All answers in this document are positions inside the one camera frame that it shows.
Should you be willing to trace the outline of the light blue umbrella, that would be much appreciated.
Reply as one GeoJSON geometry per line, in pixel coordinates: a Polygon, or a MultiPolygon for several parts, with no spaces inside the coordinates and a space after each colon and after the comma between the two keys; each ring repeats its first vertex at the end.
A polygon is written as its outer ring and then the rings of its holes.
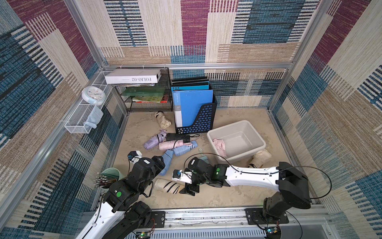
{"type": "Polygon", "coordinates": [[[168,170],[170,169],[170,165],[171,165],[173,156],[174,156],[174,152],[173,152],[172,150],[167,150],[167,151],[163,154],[162,157],[163,157],[163,160],[164,160],[164,163],[165,163],[165,167],[164,167],[164,169],[159,173],[160,176],[165,176],[166,173],[168,172],[168,170]]]}

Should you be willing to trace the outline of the beige umbrella black stripes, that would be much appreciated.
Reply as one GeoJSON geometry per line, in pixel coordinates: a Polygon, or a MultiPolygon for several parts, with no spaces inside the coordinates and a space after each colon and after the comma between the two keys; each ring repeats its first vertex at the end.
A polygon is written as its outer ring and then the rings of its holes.
{"type": "Polygon", "coordinates": [[[178,194],[182,189],[184,189],[184,185],[174,181],[159,178],[155,181],[154,189],[163,193],[178,194]]]}

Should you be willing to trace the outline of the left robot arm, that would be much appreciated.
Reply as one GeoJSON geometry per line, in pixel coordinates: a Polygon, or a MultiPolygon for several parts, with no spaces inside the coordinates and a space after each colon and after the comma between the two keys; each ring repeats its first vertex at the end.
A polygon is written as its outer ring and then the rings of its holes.
{"type": "Polygon", "coordinates": [[[152,223],[152,209],[142,201],[146,188],[165,168],[162,156],[142,157],[129,175],[115,183],[103,195],[99,208],[77,235],[78,239],[124,239],[138,228],[152,223]]]}

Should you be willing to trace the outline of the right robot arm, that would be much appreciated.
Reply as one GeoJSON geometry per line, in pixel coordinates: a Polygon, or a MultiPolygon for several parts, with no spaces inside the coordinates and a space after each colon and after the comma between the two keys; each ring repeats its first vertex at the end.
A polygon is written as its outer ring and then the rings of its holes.
{"type": "Polygon", "coordinates": [[[287,223],[290,208],[310,209],[308,177],[287,162],[276,167],[248,168],[231,164],[211,165],[194,157],[184,170],[174,170],[172,179],[183,182],[182,194],[195,196],[201,185],[215,188],[254,186],[275,190],[264,199],[262,210],[249,213],[251,223],[287,223]]]}

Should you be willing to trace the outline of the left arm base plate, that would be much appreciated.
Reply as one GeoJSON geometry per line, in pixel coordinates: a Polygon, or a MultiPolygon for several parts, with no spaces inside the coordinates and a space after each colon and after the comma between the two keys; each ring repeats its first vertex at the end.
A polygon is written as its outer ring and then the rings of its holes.
{"type": "Polygon", "coordinates": [[[166,220],[165,211],[152,211],[147,217],[145,217],[141,228],[164,228],[166,220]]]}

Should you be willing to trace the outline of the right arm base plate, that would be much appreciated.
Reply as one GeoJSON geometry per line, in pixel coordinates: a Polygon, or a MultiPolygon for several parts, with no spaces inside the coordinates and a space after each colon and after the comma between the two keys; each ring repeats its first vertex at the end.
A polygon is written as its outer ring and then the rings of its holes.
{"type": "Polygon", "coordinates": [[[262,208],[246,208],[246,219],[249,225],[265,225],[265,224],[288,224],[289,219],[284,213],[279,218],[273,216],[264,216],[262,208]]]}

